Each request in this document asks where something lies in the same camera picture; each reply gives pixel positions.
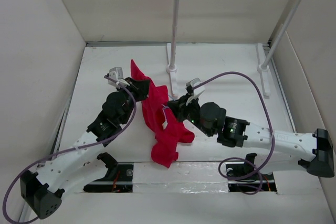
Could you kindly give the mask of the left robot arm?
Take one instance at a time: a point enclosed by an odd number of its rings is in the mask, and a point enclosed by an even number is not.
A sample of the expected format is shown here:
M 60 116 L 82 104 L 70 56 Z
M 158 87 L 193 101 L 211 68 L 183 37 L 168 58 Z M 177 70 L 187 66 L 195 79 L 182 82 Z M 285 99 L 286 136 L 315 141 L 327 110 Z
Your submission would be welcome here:
M 73 147 L 46 159 L 43 167 L 20 176 L 20 192 L 38 219 L 56 212 L 62 200 L 95 179 L 112 180 L 118 162 L 107 147 L 130 125 L 137 102 L 148 97 L 150 81 L 113 80 L 116 91 L 107 96 L 102 110 Z

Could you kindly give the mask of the red t shirt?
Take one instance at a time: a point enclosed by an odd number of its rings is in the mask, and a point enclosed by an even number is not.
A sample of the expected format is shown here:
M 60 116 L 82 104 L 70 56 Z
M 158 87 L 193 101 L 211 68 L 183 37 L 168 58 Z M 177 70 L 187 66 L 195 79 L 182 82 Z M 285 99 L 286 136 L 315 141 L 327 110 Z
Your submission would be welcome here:
M 156 144 L 152 147 L 152 160 L 169 168 L 178 159 L 177 144 L 190 144 L 195 134 L 176 120 L 166 104 L 169 101 L 167 86 L 156 86 L 150 77 L 138 68 L 134 60 L 130 63 L 131 78 L 137 81 L 150 80 L 149 96 L 142 101 L 142 114 L 147 127 L 155 134 Z

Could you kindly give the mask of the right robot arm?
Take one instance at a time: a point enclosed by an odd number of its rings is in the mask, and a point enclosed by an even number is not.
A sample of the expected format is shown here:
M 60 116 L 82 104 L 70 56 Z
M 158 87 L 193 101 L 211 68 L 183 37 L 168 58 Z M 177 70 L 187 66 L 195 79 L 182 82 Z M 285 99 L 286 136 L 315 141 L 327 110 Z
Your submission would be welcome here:
M 184 98 L 167 102 L 179 122 L 188 120 L 208 137 L 226 147 L 259 148 L 272 151 L 271 158 L 251 153 L 242 166 L 243 174 L 255 178 L 260 173 L 278 170 L 305 170 L 308 174 L 334 177 L 333 147 L 329 133 L 316 129 L 313 133 L 272 131 L 246 120 L 226 116 L 226 110 L 214 102 L 199 105 L 198 100 Z

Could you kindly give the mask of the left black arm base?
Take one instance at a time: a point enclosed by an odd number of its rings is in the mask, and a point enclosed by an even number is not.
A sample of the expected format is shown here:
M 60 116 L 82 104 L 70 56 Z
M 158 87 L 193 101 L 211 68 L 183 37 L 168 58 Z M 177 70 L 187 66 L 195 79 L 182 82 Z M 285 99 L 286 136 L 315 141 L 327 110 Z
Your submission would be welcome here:
M 97 159 L 104 163 L 107 172 L 104 177 L 85 185 L 86 193 L 132 193 L 133 163 L 119 163 L 110 154 L 101 153 Z

